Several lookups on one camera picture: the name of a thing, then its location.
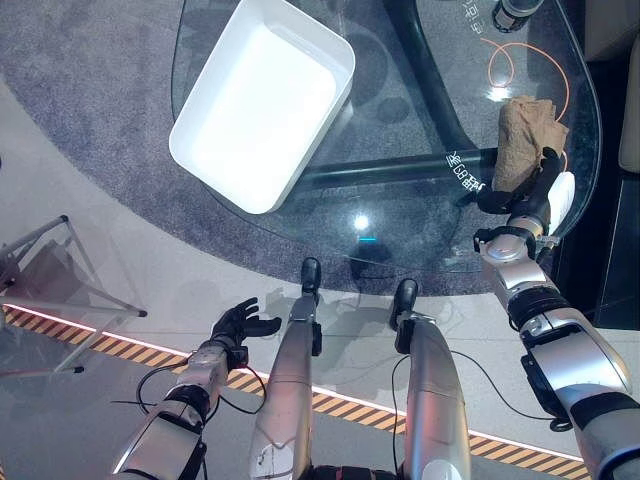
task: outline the crumpled towel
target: crumpled towel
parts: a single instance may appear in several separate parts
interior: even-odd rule
[[[569,129],[555,120],[551,100],[521,96],[500,110],[493,191],[513,192],[540,166],[542,149],[562,154]]]

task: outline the bottle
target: bottle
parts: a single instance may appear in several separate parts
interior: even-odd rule
[[[500,0],[493,10],[493,24],[503,33],[520,30],[544,0]]]

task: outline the white tray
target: white tray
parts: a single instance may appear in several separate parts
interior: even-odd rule
[[[242,0],[171,130],[174,160],[243,210],[280,206],[351,90],[355,54],[284,0]]]

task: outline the yellow and black caution stripe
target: yellow and black caution stripe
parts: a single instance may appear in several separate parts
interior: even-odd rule
[[[61,323],[50,318],[6,307],[6,321],[8,325],[21,327],[26,330],[41,333],[64,342],[79,344],[93,332],[91,329]],[[101,335],[90,347],[92,350],[107,355],[124,358],[150,367],[160,367],[179,363],[187,354],[162,347],[154,347],[131,339]],[[244,370],[234,370],[229,374],[227,386],[255,395],[262,395],[262,387],[253,374]],[[354,398],[344,397],[333,392],[314,388],[313,410],[318,413],[359,423],[368,427],[393,432],[395,414],[390,409],[361,402]],[[405,432],[406,418],[398,415],[396,432]],[[478,433],[469,434],[471,454],[481,456],[501,463],[547,473],[570,480],[585,480],[590,478],[584,463],[576,457],[559,453],[538,450],[504,439],[485,436]],[[0,469],[0,480],[3,480]]]

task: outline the glass table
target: glass table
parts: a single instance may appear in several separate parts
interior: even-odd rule
[[[174,117],[238,1],[185,0],[172,72]],[[551,99],[570,128],[565,151],[578,221],[600,161],[600,117],[579,47],[547,0],[500,33],[491,0],[291,0],[346,38],[351,95],[284,204],[247,214],[256,228],[351,259],[433,272],[475,272],[472,236],[504,224],[470,201],[490,184],[498,115],[514,96]]]

